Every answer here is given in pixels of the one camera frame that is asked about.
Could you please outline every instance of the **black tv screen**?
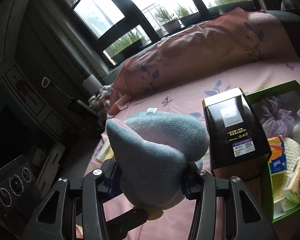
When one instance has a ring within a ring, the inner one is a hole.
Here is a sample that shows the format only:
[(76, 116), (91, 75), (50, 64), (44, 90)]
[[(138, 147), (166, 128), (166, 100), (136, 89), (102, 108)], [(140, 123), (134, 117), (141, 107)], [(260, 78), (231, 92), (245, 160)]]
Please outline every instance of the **black tv screen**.
[(30, 131), (8, 107), (0, 112), (0, 168), (21, 154), (31, 145)]

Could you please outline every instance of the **plush toy tag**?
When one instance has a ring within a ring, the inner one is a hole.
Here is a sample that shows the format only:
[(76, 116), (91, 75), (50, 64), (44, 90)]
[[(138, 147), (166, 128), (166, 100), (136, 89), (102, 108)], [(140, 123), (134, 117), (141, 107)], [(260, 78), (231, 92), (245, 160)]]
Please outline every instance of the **plush toy tag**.
[(158, 108), (149, 107), (147, 110), (147, 114), (152, 115), (157, 112)]

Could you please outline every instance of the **silver screw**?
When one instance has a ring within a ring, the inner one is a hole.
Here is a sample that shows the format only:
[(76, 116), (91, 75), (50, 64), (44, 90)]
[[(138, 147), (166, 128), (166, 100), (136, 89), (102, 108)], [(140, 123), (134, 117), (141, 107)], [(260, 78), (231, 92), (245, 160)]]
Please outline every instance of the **silver screw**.
[(237, 176), (233, 176), (233, 177), (232, 177), (232, 181), (233, 181), (233, 182), (240, 182), (240, 180), (241, 180), (241, 179), (240, 179), (239, 177), (237, 177)]
[(197, 169), (197, 174), (198, 175), (206, 175), (206, 171), (203, 169)]
[(100, 174), (102, 173), (102, 170), (96, 169), (96, 170), (94, 170), (92, 173), (93, 173), (93, 175), (98, 176), (98, 175), (100, 175)]
[(66, 183), (67, 182), (67, 178), (66, 177), (61, 177), (60, 179), (58, 179), (58, 181), (60, 183)]

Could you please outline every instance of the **white cylindrical bin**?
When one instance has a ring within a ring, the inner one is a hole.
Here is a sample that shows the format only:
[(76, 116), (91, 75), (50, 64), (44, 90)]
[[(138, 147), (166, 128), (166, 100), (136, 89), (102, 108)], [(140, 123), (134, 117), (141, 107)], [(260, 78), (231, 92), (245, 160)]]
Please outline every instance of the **white cylindrical bin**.
[(95, 95), (96, 92), (99, 92), (100, 88), (103, 87), (103, 85), (93, 74), (83, 81), (82, 85), (92, 96)]

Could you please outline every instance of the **purple loofah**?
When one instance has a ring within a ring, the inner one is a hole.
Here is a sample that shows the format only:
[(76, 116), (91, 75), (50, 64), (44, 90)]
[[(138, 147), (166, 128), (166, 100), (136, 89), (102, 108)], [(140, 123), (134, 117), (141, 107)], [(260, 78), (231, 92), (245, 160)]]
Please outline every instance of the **purple loofah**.
[(279, 98), (274, 96), (264, 98), (261, 104), (261, 123), (267, 138), (278, 137), (280, 135), (287, 137), (292, 131), (294, 123), (291, 111), (279, 109), (281, 102)]

